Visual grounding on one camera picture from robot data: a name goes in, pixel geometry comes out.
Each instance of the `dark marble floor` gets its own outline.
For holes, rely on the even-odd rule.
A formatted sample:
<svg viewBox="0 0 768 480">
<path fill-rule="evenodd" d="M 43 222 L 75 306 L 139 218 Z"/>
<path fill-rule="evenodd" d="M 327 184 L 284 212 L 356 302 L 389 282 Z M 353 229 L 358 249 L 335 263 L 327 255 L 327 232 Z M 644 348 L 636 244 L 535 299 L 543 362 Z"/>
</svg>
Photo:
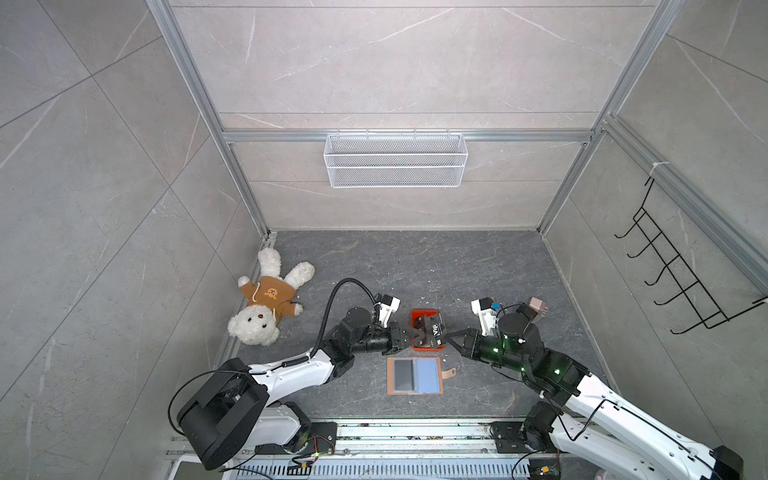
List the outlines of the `dark marble floor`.
<svg viewBox="0 0 768 480">
<path fill-rule="evenodd" d="M 241 346 L 245 363 L 284 359 L 312 347 L 328 295 L 346 276 L 361 280 L 375 293 L 390 293 L 402 303 L 392 319 L 408 322 L 410 310 L 441 310 L 449 331 L 479 328 L 470 302 L 490 296 L 504 304 L 532 296 L 549 305 L 537 321 L 541 338 L 567 353 L 604 380 L 598 358 L 536 232 L 521 231 L 292 231 L 279 232 L 276 246 L 283 272 L 302 260 L 316 267 L 315 277 L 299 289 L 304 313 L 280 323 L 281 337 L 271 346 Z M 336 295 L 328 329 L 352 306 L 370 307 L 353 284 Z M 458 368 L 445 380 L 443 395 L 388 396 L 386 358 L 362 354 L 341 378 L 293 394 L 310 417 L 525 416 L 538 396 L 489 365 L 461 357 L 451 346 L 440 352 L 412 349 L 398 356 L 439 356 L 443 369 Z"/>
</svg>

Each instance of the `wire basket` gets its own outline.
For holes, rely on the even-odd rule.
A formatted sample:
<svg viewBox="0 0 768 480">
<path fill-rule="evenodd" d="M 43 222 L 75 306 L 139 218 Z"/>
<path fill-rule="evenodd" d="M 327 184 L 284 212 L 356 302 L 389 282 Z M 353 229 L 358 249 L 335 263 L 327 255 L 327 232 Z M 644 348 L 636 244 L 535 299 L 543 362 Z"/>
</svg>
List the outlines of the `wire basket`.
<svg viewBox="0 0 768 480">
<path fill-rule="evenodd" d="M 330 134 L 323 152 L 333 188 L 458 187 L 467 163 L 460 134 Z"/>
</svg>

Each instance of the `marble tile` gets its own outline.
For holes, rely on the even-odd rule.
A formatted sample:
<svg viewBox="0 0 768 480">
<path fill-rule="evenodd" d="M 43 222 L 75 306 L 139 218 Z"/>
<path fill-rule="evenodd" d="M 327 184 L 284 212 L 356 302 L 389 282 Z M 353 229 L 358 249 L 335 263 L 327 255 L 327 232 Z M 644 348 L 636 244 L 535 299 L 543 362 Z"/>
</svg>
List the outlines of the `marble tile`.
<svg viewBox="0 0 768 480">
<path fill-rule="evenodd" d="M 286 267 L 308 260 L 316 274 L 297 293 L 304 313 L 280 323 L 280 338 L 273 345 L 240 346 L 237 355 L 246 362 L 282 359 L 311 348 L 333 284 L 353 276 L 374 293 L 400 298 L 390 321 L 408 319 L 411 309 L 437 308 L 449 331 L 477 328 L 470 302 L 479 297 L 512 304 L 538 296 L 550 305 L 548 315 L 538 321 L 541 338 L 601 376 L 594 350 L 536 232 L 279 232 L 276 248 Z M 344 286 L 334 300 L 329 327 L 348 308 L 366 304 L 362 290 Z M 529 388 L 461 357 L 450 346 L 439 352 L 409 349 L 397 356 L 438 356 L 443 369 L 457 367 L 458 374 L 445 381 L 443 395 L 388 396 L 386 357 L 358 354 L 341 378 L 289 399 L 310 417 L 514 416 L 525 415 L 538 401 Z"/>
<path fill-rule="evenodd" d="M 205 141 L 170 187 L 210 244 L 218 247 L 240 202 L 240 193 L 213 139 Z"/>
<path fill-rule="evenodd" d="M 653 6 L 655 0 L 171 0 L 190 7 L 611 7 Z"/>
<path fill-rule="evenodd" d="M 249 180 L 328 180 L 322 142 L 253 142 L 234 145 Z M 462 181 L 562 180 L 578 142 L 468 142 Z"/>
<path fill-rule="evenodd" d="M 1 393 L 166 189 L 93 80 L 0 129 Z"/>
<path fill-rule="evenodd" d="M 253 224 L 248 209 L 241 201 L 216 251 L 232 273 L 232 277 L 238 279 L 253 273 L 251 267 L 260 246 L 259 231 Z"/>
<path fill-rule="evenodd" d="M 766 422 L 758 420 L 764 417 L 761 392 L 768 386 L 762 379 L 765 354 L 759 341 L 768 333 L 765 324 L 768 306 L 763 307 L 764 311 L 754 310 L 716 329 L 699 326 L 679 336 L 670 333 L 670 329 L 680 331 L 694 325 L 698 321 L 695 312 L 683 297 L 668 305 L 656 306 L 653 300 L 661 303 L 679 288 L 669 273 L 654 286 L 644 283 L 644 280 L 653 282 L 663 266 L 651 250 L 636 259 L 627 258 L 626 253 L 634 255 L 644 246 L 642 233 L 635 229 L 624 239 L 614 236 L 623 234 L 631 225 L 632 214 L 646 192 L 643 186 L 646 178 L 644 171 L 615 143 L 607 141 L 590 160 L 571 196 L 617 265 L 720 438 L 744 457 L 752 472 L 746 477 L 759 477 L 762 465 L 768 460 L 768 455 L 758 447 L 768 441 Z M 650 191 L 646 208 L 728 315 L 747 308 L 762 296 L 659 187 Z M 669 260 L 674 254 L 664 252 L 665 243 L 658 240 L 654 245 L 658 244 Z M 681 280 L 684 286 L 692 282 L 692 277 Z M 703 315 L 717 311 L 703 289 L 694 287 L 690 293 Z M 723 317 L 718 316 L 708 324 L 721 320 Z"/>
<path fill-rule="evenodd" d="M 248 180 L 328 182 L 323 142 L 234 144 Z"/>
<path fill-rule="evenodd" d="M 654 328 L 570 199 L 546 240 L 621 395 L 692 439 L 720 445 Z"/>
<path fill-rule="evenodd" d="M 586 128 L 597 112 L 514 114 L 228 114 L 224 128 Z"/>
<path fill-rule="evenodd" d="M 94 78 L 165 180 L 173 183 L 208 129 L 165 41 L 152 42 Z"/>
<path fill-rule="evenodd" d="M 169 190 L 0 401 L 0 477 L 99 476 L 213 255 Z"/>
<path fill-rule="evenodd" d="M 768 3 L 763 0 L 690 0 L 670 35 L 768 80 Z"/>
<path fill-rule="evenodd" d="M 226 324 L 242 295 L 227 268 L 214 255 L 200 285 L 176 325 L 136 402 L 101 480 L 161 478 L 164 440 L 176 435 L 168 425 L 170 397 L 184 382 L 213 365 Z M 176 412 L 205 378 L 192 382 L 174 403 Z"/>
<path fill-rule="evenodd" d="M 580 142 L 470 142 L 462 181 L 562 180 Z"/>
<path fill-rule="evenodd" d="M 160 36 L 144 0 L 41 0 L 91 73 Z"/>
<path fill-rule="evenodd" d="M 768 82 L 666 38 L 621 117 L 768 251 Z"/>
<path fill-rule="evenodd" d="M 599 111 L 652 10 L 174 12 L 219 111 L 526 113 Z"/>
<path fill-rule="evenodd" d="M 37 2 L 0 5 L 0 125 L 88 76 Z"/>
<path fill-rule="evenodd" d="M 468 182 L 460 187 L 331 188 L 325 182 L 251 182 L 273 229 L 533 230 L 559 181 Z"/>
</svg>

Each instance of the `white teddy bear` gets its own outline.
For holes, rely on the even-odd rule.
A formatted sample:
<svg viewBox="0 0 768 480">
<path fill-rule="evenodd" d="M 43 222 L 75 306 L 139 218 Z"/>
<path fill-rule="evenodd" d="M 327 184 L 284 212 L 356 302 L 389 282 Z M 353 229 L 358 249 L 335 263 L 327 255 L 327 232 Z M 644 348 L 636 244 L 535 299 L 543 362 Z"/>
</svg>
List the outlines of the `white teddy bear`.
<svg viewBox="0 0 768 480">
<path fill-rule="evenodd" d="M 301 262 L 283 280 L 280 278 L 280 254 L 273 248 L 259 252 L 259 264 L 262 276 L 256 285 L 247 276 L 237 281 L 248 304 L 232 317 L 227 329 L 243 343 L 268 346 L 280 336 L 277 329 L 280 318 L 296 316 L 304 310 L 291 300 L 296 289 L 313 277 L 315 267 Z"/>
</svg>

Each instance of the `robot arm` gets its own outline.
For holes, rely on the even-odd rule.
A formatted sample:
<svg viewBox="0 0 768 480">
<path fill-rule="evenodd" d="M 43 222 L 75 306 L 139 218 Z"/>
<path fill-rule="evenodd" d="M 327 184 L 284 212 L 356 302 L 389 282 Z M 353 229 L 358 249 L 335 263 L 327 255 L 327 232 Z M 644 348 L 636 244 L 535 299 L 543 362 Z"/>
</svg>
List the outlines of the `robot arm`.
<svg viewBox="0 0 768 480">
<path fill-rule="evenodd" d="M 215 372 L 177 415 L 204 467 L 218 468 L 243 447 L 273 443 L 300 449 L 311 422 L 295 404 L 280 405 L 280 399 L 340 377 L 352 367 L 355 353 L 390 355 L 424 339 L 424 332 L 389 321 L 396 300 L 383 298 L 376 304 L 377 323 L 368 310 L 350 309 L 314 355 L 310 350 L 249 366 L 237 358 L 227 360 L 220 368 L 227 372 Z"/>
<path fill-rule="evenodd" d="M 498 336 L 477 329 L 450 333 L 462 356 L 520 372 L 546 402 L 531 409 L 520 432 L 532 450 L 556 447 L 624 478 L 738 480 L 743 461 L 724 446 L 710 449 L 670 429 L 607 387 L 586 367 L 544 346 L 525 304 L 498 319 Z M 463 337 L 461 343 L 456 338 Z M 602 429 L 582 425 L 563 408 Z"/>
</svg>

